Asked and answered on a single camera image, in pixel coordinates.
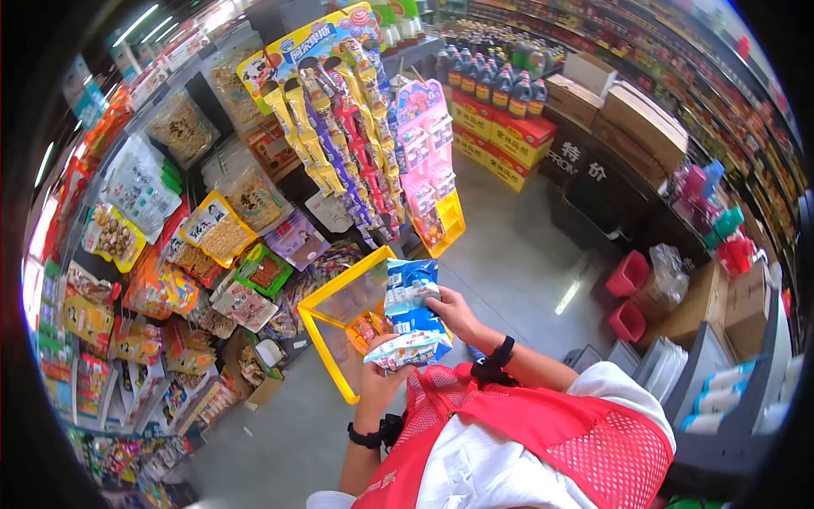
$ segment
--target pink toy package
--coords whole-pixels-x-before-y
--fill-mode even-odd
[[[452,164],[452,117],[437,80],[411,81],[396,97],[398,139],[404,147],[407,174],[401,186],[413,217],[437,217],[435,202],[455,189]]]

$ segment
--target black wristband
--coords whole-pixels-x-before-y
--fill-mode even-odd
[[[353,421],[348,423],[348,436],[351,442],[357,445],[363,445],[368,449],[379,449],[382,446],[382,429],[376,433],[368,433],[367,435],[360,435],[353,429]]]

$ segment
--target brown cardboard box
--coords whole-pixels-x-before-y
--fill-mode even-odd
[[[641,145],[601,115],[593,122],[593,136],[635,169],[654,189],[667,180],[664,167]]]
[[[545,80],[545,86],[549,91],[548,105],[570,120],[591,128],[604,104],[602,99],[562,74],[554,74]]]
[[[725,344],[724,320],[729,279],[720,264],[713,260],[689,275],[689,288],[684,300],[660,323],[649,323],[636,343],[647,349],[656,336],[666,336],[688,352],[692,349],[701,322],[707,321]]]
[[[241,332],[241,327],[238,327],[223,348],[223,361],[240,389],[240,393],[246,399],[246,403],[253,405],[256,410],[257,406],[264,405],[271,399],[271,396],[282,386],[282,380],[267,376],[260,387],[255,388],[249,384],[240,375],[240,363],[238,362],[240,352],[247,346],[249,346],[249,342]]]
[[[610,88],[600,114],[658,161],[667,175],[687,155],[687,131],[629,83],[620,81]]]
[[[729,285],[726,334],[740,361],[760,353],[771,295],[764,261],[754,264]]]

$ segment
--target strap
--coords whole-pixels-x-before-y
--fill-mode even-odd
[[[511,359],[511,350],[514,347],[514,338],[507,336],[503,344],[498,346],[492,355],[484,359],[483,363],[474,362],[470,375],[474,376],[481,384],[499,384],[506,387],[517,387],[520,385],[517,380],[503,371],[506,364]]]

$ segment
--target concrete floor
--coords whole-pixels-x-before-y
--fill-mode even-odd
[[[607,354],[615,339],[605,322],[614,302],[602,285],[615,265],[608,246],[580,248],[552,224],[545,178],[517,195],[457,152],[454,164],[467,230],[441,256],[439,283],[463,294],[481,322],[552,358],[587,344]],[[459,362],[470,357],[456,339],[442,363]],[[336,489],[353,408],[314,347],[285,374],[269,404],[234,409],[179,465],[198,507],[304,507],[311,493]],[[390,411],[403,409],[402,389]]]

